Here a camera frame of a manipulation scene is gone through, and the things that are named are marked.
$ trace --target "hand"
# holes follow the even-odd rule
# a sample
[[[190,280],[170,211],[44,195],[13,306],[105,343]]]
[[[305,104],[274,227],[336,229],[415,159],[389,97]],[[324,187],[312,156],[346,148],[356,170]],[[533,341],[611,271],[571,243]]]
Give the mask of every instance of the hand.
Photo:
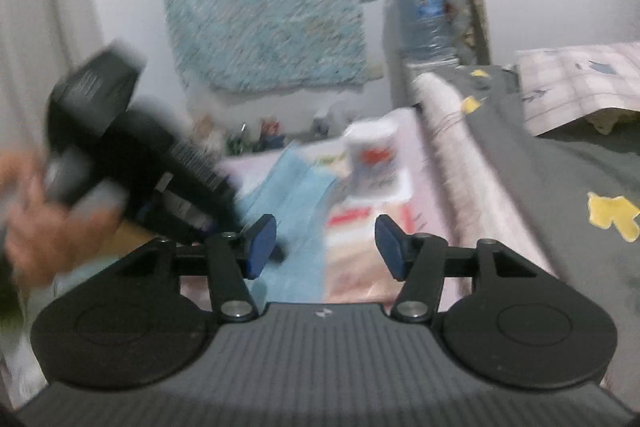
[[[42,172],[42,162],[37,153],[28,151],[0,153],[0,192],[10,185],[28,184]]]
[[[49,285],[56,274],[68,273],[95,257],[120,223],[118,210],[74,215],[46,203],[42,176],[23,185],[25,200],[9,213],[5,252],[22,287]]]

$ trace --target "bottle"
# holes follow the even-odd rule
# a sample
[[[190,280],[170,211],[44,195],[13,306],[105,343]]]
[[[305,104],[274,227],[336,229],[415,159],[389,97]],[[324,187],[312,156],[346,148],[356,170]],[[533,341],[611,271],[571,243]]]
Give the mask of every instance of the bottle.
[[[455,58],[446,0],[398,0],[401,47],[411,60],[439,62]]]

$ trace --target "paper cup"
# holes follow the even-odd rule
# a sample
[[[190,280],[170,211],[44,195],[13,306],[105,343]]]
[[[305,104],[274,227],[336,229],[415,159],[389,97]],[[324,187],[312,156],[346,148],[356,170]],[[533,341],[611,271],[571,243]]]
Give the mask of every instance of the paper cup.
[[[353,123],[344,133],[351,163],[351,194],[380,197],[398,190],[398,125],[389,118]]]

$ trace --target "water bottle label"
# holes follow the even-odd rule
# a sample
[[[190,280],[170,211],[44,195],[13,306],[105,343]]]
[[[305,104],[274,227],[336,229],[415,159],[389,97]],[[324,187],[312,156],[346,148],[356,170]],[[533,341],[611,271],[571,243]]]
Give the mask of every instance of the water bottle label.
[[[434,19],[444,15],[444,0],[415,0],[418,20]]]

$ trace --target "metal screw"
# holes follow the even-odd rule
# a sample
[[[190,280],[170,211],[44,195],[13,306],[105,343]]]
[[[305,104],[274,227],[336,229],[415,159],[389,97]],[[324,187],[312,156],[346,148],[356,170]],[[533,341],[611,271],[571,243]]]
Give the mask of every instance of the metal screw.
[[[404,301],[398,304],[398,312],[402,317],[409,319],[419,319],[424,317],[429,311],[429,307],[420,301]]]
[[[242,319],[250,315],[254,309],[247,301],[227,301],[220,306],[220,311],[227,317]]]

